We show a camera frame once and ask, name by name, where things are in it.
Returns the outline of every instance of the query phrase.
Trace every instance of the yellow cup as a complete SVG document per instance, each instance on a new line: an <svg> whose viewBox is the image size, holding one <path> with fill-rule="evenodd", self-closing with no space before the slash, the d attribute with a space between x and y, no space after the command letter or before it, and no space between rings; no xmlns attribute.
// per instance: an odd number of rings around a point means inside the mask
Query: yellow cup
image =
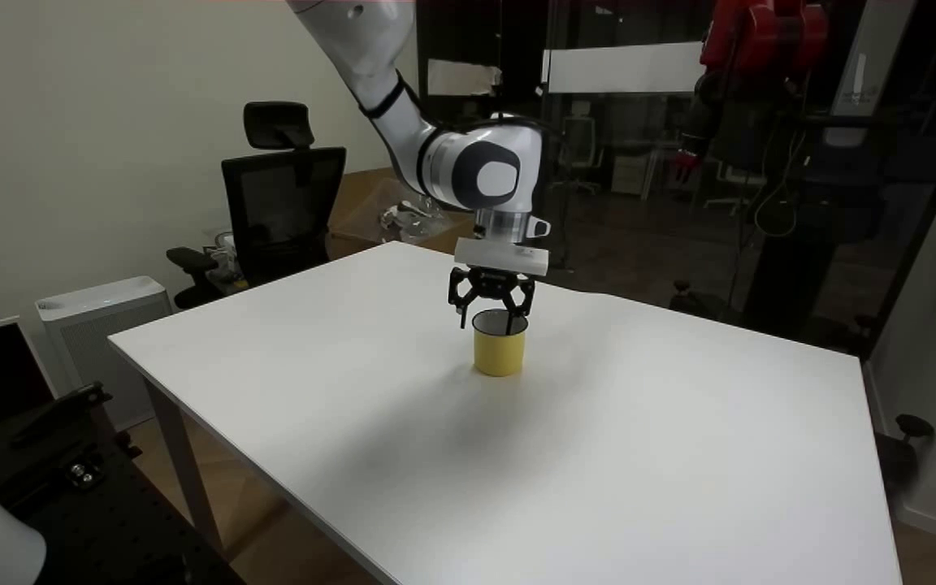
<svg viewBox="0 0 936 585"><path fill-rule="evenodd" d="M476 329L476 371L486 377L517 377L525 372L527 355L527 318L515 318L509 329L509 310L491 308L472 318Z"/></svg>

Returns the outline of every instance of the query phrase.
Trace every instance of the white table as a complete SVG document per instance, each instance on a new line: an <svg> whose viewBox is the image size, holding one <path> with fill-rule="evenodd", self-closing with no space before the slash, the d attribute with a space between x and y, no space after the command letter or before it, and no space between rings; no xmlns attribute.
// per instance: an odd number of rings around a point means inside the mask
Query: white table
<svg viewBox="0 0 936 585"><path fill-rule="evenodd" d="M450 266L386 242L114 343L391 580L902 580L855 357L541 286L486 381Z"/></svg>

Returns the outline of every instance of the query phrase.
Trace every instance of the table leg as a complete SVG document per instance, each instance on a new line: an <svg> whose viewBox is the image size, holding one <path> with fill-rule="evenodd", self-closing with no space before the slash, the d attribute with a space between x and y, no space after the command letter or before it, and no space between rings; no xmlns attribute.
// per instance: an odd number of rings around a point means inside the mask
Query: table leg
<svg viewBox="0 0 936 585"><path fill-rule="evenodd" d="M186 424L183 424L183 413L153 384L148 384L148 394L150 394L150 403L158 408L158 422L164 427L164 437L166 437L166 449L173 457L173 471L177 471L178 488L183 488L186 511L189 511L197 530L207 540L207 547L215 547L222 553L222 537L215 526L215 513L211 513L211 503L206 492L206 481L202 481L197 451L193 451Z"/></svg>

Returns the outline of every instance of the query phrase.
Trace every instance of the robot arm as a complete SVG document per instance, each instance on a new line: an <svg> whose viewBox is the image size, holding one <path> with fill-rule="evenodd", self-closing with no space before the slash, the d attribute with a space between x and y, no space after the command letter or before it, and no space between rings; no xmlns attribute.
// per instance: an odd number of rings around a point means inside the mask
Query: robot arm
<svg viewBox="0 0 936 585"><path fill-rule="evenodd" d="M450 291L461 322L478 294L501 299L510 314L531 314L535 276L548 276L550 266L548 251L527 248L550 235L550 224L535 217L541 128L515 118L472 134L433 126L395 67L414 26L410 0L289 0L289 7L371 118L399 178L443 203L480 214L486 237L461 237L457 251L470 266L451 271Z"/></svg>

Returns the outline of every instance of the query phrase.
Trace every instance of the black office chair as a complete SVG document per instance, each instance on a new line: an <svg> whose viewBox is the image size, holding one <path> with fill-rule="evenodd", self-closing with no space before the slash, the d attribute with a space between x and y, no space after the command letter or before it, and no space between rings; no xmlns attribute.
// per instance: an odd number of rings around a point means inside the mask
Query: black office chair
<svg viewBox="0 0 936 585"><path fill-rule="evenodd" d="M271 151L222 163L237 264L248 286L328 261L327 235L341 171L345 149ZM197 286L177 294L177 308L227 294L211 282L219 264L207 253L173 248L168 261L197 280Z"/></svg>

